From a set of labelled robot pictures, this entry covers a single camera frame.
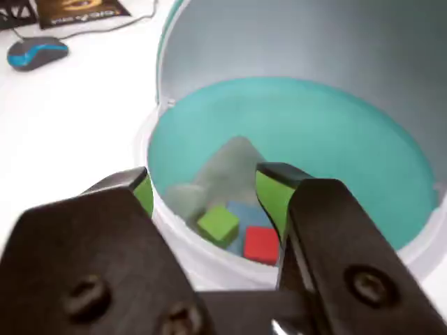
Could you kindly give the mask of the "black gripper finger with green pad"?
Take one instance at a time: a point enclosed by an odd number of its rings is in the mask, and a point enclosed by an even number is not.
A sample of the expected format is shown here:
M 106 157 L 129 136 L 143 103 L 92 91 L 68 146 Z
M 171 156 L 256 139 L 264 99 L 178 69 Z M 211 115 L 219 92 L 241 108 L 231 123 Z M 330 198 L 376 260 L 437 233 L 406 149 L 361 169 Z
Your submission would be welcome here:
M 138 199 L 144 167 L 25 211 L 1 256 L 2 334 L 208 334 L 210 319 Z
M 256 166 L 256 196 L 284 244 L 278 281 L 301 282 L 317 334 L 446 333 L 446 322 L 340 180 L 264 162 Z

